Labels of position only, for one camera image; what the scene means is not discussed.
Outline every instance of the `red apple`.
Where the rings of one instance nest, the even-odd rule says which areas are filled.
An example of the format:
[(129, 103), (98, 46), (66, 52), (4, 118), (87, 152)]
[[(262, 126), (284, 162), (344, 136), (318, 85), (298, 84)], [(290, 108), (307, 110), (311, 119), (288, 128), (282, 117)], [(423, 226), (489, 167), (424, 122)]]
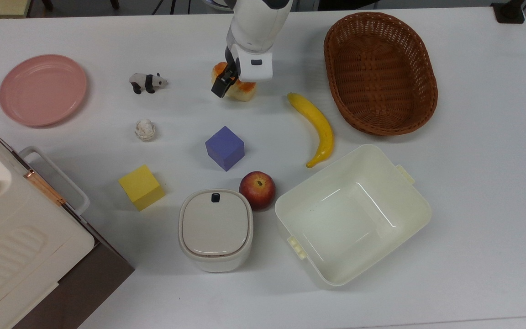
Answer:
[(238, 192), (247, 198), (251, 209), (263, 210), (275, 199), (275, 183), (266, 173), (253, 171), (242, 179)]

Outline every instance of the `bread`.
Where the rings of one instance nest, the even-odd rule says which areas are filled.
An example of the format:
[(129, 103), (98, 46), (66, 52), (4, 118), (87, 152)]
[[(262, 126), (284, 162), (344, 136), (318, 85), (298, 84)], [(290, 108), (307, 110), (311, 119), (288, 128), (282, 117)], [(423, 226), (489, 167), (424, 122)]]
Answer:
[[(213, 67), (212, 74), (211, 74), (212, 79), (210, 83), (215, 83), (216, 77), (220, 73), (223, 73), (223, 71), (226, 68), (226, 65), (227, 65), (226, 62), (220, 62)], [(237, 78), (237, 81), (232, 86), (230, 86), (230, 88), (228, 88), (226, 96), (232, 97), (242, 102), (248, 102), (251, 100), (251, 98), (253, 98), (253, 95), (255, 95), (256, 89), (257, 89), (257, 84), (244, 83)]]

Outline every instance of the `panda figurine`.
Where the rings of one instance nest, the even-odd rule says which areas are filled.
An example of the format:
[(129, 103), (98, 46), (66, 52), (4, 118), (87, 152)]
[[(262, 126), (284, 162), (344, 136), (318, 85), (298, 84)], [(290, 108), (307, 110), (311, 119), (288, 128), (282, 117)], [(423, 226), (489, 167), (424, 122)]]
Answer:
[(141, 94), (146, 90), (150, 94), (155, 92), (155, 89), (163, 88), (168, 83), (164, 78), (152, 74), (135, 73), (129, 78), (129, 83), (133, 86), (133, 91), (136, 94)]

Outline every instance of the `tabletop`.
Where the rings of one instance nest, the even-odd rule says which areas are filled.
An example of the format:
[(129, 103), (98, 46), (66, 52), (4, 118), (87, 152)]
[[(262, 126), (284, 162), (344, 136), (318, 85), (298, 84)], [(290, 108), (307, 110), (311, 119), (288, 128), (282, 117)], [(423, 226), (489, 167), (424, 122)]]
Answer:
[[(351, 12), (291, 13), (274, 50), (274, 78), (250, 102), (220, 100), (210, 71), (224, 60), (231, 15), (0, 20), (0, 84), (18, 63), (68, 56), (88, 78), (82, 108), (52, 127), (24, 127), (0, 108), (0, 137), (36, 145), (90, 197), (84, 217), (136, 271), (81, 325), (88, 328), (371, 327), (526, 317), (526, 23), (491, 8), (384, 11), (423, 39), (439, 98), (414, 133), (373, 137), (350, 127), (331, 97), (326, 32)], [(134, 94), (133, 73), (169, 85)], [(334, 130), (332, 156), (312, 169), (313, 127), (286, 100), (298, 92)], [(135, 122), (157, 137), (141, 142)], [(225, 172), (205, 141), (228, 126), (246, 155)], [(431, 222), (350, 283), (320, 290), (280, 239), (273, 208), (254, 216), (251, 254), (230, 273), (200, 271), (178, 245), (184, 199), (271, 175), (278, 195), (361, 144), (375, 144), (416, 180)], [(147, 164), (166, 196), (138, 212), (117, 180)]]
[(392, 325), (386, 329), (526, 329), (526, 317), (495, 318), (491, 320), (457, 321), (444, 323), (421, 323)]

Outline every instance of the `yellow banana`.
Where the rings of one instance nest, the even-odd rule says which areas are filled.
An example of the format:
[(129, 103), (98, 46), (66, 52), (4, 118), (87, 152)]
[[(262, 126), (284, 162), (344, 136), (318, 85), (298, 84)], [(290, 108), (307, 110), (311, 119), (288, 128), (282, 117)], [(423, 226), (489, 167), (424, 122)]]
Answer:
[(330, 123), (326, 120), (326, 117), (322, 112), (320, 112), (320, 110), (318, 110), (318, 108), (309, 100), (305, 99), (304, 96), (290, 92), (288, 94), (288, 100), (290, 104), (301, 113), (301, 115), (314, 125), (316, 131), (318, 131), (318, 136), (320, 137), (318, 150), (316, 150), (316, 155), (305, 164), (306, 167), (312, 168), (317, 163), (329, 158), (332, 154), (332, 150), (334, 149), (334, 134), (332, 133), (332, 127), (330, 127)]

